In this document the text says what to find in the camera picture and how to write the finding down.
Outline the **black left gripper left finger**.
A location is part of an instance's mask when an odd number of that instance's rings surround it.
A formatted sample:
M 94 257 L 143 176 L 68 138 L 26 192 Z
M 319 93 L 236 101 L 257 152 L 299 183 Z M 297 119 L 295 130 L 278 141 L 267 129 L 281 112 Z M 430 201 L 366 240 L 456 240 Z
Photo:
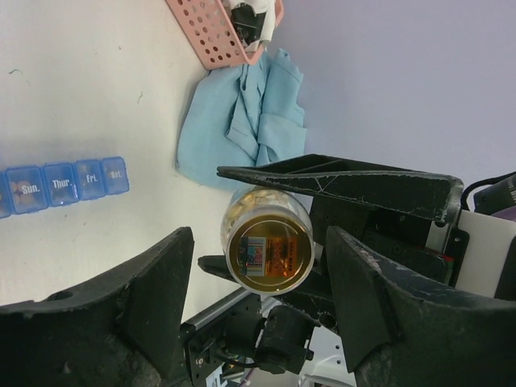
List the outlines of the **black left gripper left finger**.
M 1 308 L 4 386 L 189 384 L 181 318 L 194 249 L 182 227 L 41 302 Z

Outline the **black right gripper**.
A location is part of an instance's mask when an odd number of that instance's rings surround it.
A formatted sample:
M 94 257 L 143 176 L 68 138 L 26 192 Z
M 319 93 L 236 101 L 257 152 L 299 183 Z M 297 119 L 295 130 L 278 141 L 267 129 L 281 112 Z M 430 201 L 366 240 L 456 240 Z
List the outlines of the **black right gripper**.
M 259 167 L 219 166 L 217 174 L 321 197 L 314 198 L 310 208 L 318 250 L 314 269 L 294 291 L 277 298 L 318 326 L 339 331 L 325 250 L 330 226 L 423 276 L 456 285 L 469 233 L 434 222 L 455 222 L 464 189 L 457 177 L 319 154 Z

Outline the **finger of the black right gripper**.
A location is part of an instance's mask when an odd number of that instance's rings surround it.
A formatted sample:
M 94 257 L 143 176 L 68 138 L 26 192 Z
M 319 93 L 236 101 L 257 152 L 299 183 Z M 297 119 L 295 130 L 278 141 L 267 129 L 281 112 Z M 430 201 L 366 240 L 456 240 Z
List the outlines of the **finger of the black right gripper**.
M 202 256 L 198 258 L 199 268 L 210 275 L 236 282 L 227 267 L 226 258 L 222 255 Z M 295 289 L 288 293 L 281 294 L 281 297 L 297 297 L 308 301 L 325 302 L 334 306 L 331 283 L 328 276 L 323 276 L 316 270 L 311 270 L 307 278 Z

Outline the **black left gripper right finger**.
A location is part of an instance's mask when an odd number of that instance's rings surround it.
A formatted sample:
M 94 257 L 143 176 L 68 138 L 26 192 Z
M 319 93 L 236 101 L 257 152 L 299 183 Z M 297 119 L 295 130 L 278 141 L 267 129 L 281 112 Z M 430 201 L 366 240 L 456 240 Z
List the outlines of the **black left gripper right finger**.
M 329 227 L 327 266 L 359 386 L 512 386 L 515 304 L 433 281 Z

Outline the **clear bottle of yellow capsules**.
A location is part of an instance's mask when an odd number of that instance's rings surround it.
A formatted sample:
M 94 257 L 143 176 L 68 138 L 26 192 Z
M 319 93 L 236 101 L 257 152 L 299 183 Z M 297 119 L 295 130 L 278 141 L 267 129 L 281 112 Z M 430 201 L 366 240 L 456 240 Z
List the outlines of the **clear bottle of yellow capsules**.
M 220 238 L 232 279 L 253 293 L 288 293 L 314 265 L 310 216 L 282 190 L 249 186 L 236 191 L 223 216 Z

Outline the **blue weekly pill organizer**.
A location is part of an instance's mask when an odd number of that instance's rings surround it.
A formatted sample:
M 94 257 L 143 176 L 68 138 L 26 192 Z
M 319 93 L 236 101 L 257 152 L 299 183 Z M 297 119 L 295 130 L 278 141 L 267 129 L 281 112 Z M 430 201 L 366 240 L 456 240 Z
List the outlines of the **blue weekly pill organizer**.
M 98 200 L 129 190 L 127 166 L 121 156 L 17 166 L 1 171 L 1 218 Z

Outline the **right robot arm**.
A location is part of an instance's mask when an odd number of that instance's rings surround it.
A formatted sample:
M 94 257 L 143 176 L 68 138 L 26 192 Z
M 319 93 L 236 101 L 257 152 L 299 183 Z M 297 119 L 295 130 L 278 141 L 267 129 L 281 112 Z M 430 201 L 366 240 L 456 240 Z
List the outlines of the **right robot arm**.
M 339 226 L 376 251 L 454 285 L 472 232 L 457 226 L 460 210 L 507 217 L 515 208 L 515 175 L 490 177 L 464 188 L 455 177 L 324 155 L 260 167 L 221 166 L 232 181 L 313 198 L 314 240 Z

